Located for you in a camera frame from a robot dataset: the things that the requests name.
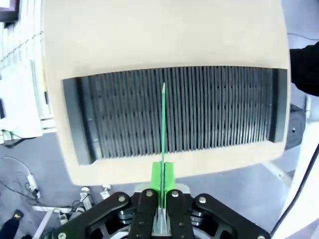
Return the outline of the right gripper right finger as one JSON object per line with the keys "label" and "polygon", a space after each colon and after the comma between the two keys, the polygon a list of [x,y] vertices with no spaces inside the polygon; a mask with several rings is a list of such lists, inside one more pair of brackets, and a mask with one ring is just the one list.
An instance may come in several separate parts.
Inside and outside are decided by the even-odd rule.
{"label": "right gripper right finger", "polygon": [[209,194],[174,188],[173,163],[164,164],[165,205],[173,239],[269,239],[270,233]]}

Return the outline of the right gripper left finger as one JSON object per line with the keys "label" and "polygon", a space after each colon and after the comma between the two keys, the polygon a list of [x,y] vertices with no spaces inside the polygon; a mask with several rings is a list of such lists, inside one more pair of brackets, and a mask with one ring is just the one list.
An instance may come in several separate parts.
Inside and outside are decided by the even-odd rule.
{"label": "right gripper left finger", "polygon": [[54,239],[150,239],[164,207],[164,162],[152,165],[151,183],[132,196],[116,192],[56,229]]}

